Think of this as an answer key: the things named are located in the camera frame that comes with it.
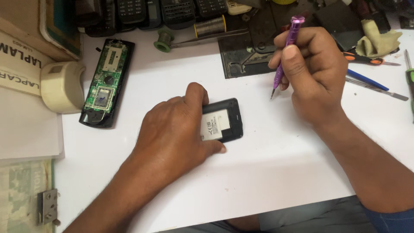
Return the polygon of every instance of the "precision screwdriver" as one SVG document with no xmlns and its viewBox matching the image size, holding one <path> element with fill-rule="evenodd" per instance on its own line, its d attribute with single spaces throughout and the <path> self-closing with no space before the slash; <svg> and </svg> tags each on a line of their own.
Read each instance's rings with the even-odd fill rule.
<svg viewBox="0 0 414 233">
<path fill-rule="evenodd" d="M 290 45 L 290 44 L 294 44 L 296 42 L 296 39 L 298 38 L 298 33 L 299 33 L 299 29 L 301 28 L 302 23 L 305 22 L 305 17 L 297 15 L 297 16 L 293 16 L 290 19 L 290 22 L 292 23 L 292 25 L 290 26 L 289 29 L 289 34 L 287 35 L 286 38 L 286 46 Z M 274 90 L 276 90 L 277 86 L 279 86 L 280 80 L 283 77 L 283 68 L 282 68 L 282 62 L 280 62 L 279 66 L 277 67 L 276 70 L 276 75 L 274 76 L 274 80 L 273 80 L 273 91 L 272 91 L 272 96 L 270 97 L 270 99 L 272 99 L 273 94 L 274 94 Z"/>
<path fill-rule="evenodd" d="M 411 67 L 411 61 L 410 61 L 410 56 L 408 55 L 408 51 L 405 50 L 404 51 L 404 56 L 405 56 L 405 62 L 407 63 L 407 71 L 405 72 L 405 75 L 407 77 L 407 82 L 408 82 L 408 86 L 410 88 L 410 92 L 411 92 L 411 108 L 412 111 L 414 112 L 414 69 Z"/>
<path fill-rule="evenodd" d="M 382 58 L 372 59 L 372 58 L 368 58 L 368 57 L 364 57 L 358 54 L 353 54 L 353 53 L 348 53 L 348 52 L 343 52 L 343 54 L 349 62 L 358 62 L 358 63 L 370 64 L 374 66 L 379 66 L 379 65 L 400 66 L 401 65 L 398 63 L 387 62 Z"/>
</svg>

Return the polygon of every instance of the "blue sleeve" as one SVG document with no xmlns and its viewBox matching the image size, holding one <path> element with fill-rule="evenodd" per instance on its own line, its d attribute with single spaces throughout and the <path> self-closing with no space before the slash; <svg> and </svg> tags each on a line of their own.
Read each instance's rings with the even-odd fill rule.
<svg viewBox="0 0 414 233">
<path fill-rule="evenodd" d="M 365 207 L 364 210 L 378 233 L 414 232 L 414 209 L 391 214 L 377 213 Z"/>
</svg>

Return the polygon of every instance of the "fingernail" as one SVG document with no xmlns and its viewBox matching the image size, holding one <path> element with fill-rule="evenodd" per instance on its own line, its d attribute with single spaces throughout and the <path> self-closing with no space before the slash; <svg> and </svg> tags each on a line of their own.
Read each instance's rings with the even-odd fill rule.
<svg viewBox="0 0 414 233">
<path fill-rule="evenodd" d="M 291 59 L 298 53 L 298 49 L 295 45 L 289 45 L 283 49 L 283 58 L 285 60 Z"/>
<path fill-rule="evenodd" d="M 269 64 L 270 64 L 270 62 L 272 61 L 272 59 L 273 59 L 273 57 L 271 57 L 271 58 L 270 58 L 270 61 L 269 61 L 269 63 L 267 64 L 267 66 L 269 66 Z"/>
</svg>

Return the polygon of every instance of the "hand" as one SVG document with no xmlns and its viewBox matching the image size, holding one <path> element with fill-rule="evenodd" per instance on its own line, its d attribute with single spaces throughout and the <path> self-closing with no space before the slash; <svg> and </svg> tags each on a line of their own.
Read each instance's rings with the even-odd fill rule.
<svg viewBox="0 0 414 233">
<path fill-rule="evenodd" d="M 217 140 L 201 141 L 202 105 L 208 103 L 204 87 L 190 83 L 184 97 L 157 104 L 145 115 L 137 144 L 120 170 L 144 173 L 164 188 L 210 155 L 226 152 Z"/>
<path fill-rule="evenodd" d="M 284 48 L 287 34 L 274 39 L 278 49 L 269 62 L 270 68 L 277 68 L 282 61 L 285 76 L 280 89 L 292 84 L 296 112 L 314 127 L 336 122 L 345 116 L 341 97 L 348 61 L 324 28 L 302 28 L 296 45 Z"/>
</svg>

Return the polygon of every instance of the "pants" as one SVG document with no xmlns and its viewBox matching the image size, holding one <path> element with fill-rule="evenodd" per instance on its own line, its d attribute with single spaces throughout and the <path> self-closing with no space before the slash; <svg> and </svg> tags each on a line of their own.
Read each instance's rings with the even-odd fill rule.
<svg viewBox="0 0 414 233">
<path fill-rule="evenodd" d="M 259 214 L 265 233 L 376 233 L 356 196 Z M 226 221 L 183 227 L 162 233 L 244 233 Z"/>
</svg>

